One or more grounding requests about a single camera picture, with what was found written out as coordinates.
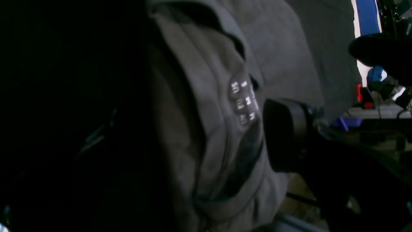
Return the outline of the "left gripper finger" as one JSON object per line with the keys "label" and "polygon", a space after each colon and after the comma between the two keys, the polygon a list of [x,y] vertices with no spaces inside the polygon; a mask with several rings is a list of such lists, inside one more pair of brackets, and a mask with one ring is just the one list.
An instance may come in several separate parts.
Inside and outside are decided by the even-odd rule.
{"label": "left gripper finger", "polygon": [[262,121],[272,169],[304,179],[331,232],[411,231],[411,170],[297,101],[266,99]]}

